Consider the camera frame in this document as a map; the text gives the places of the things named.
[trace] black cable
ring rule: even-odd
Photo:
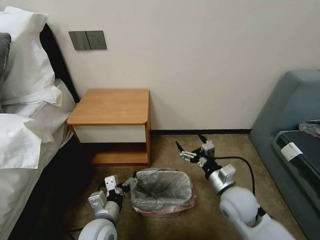
[[[69,232],[79,232],[82,231],[83,228],[76,228],[76,229],[71,229]]]
[[[250,166],[250,163],[249,163],[247,160],[245,160],[245,159],[242,158],[242,157],[237,157],[237,156],[231,156],[231,157],[215,157],[215,159],[233,159],[233,158],[235,158],[235,159],[240,159],[240,160],[244,161],[244,162],[247,164],[247,166],[248,166],[248,168],[249,168],[249,170],[250,170],[250,174],[251,174],[252,193],[253,193],[253,195],[256,195],[256,189],[255,189],[255,184],[254,184],[253,170],[252,170],[252,168],[251,168],[251,166]]]
[[[71,229],[67,232],[67,235],[68,237],[71,239],[71,240],[75,240],[75,238],[73,237],[73,235],[71,233],[74,233],[74,232],[79,232],[79,231],[82,231],[83,228],[76,228],[76,229]]]
[[[76,240],[76,239],[72,236],[72,234],[71,234],[70,232],[67,232],[67,235],[68,235],[68,237],[69,237],[71,240]]]
[[[105,182],[104,180],[100,183],[99,187],[98,187],[98,192],[100,191],[100,189],[105,186]]]

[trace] plastic trash bag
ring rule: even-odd
[[[314,137],[320,138],[320,119],[300,123],[299,130],[311,134]]]
[[[140,213],[169,214],[195,205],[192,182],[184,172],[170,168],[147,168],[137,172],[131,203]]]

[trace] gray sofa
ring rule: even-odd
[[[288,71],[262,109],[249,138],[308,239],[320,239],[320,199],[313,201],[272,142],[280,131],[297,130],[320,118],[320,71]]]

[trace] wooden nightstand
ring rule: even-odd
[[[150,165],[148,89],[89,89],[67,123],[92,163]]]

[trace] light switch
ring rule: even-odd
[[[75,50],[90,50],[87,34],[85,31],[69,32]]]

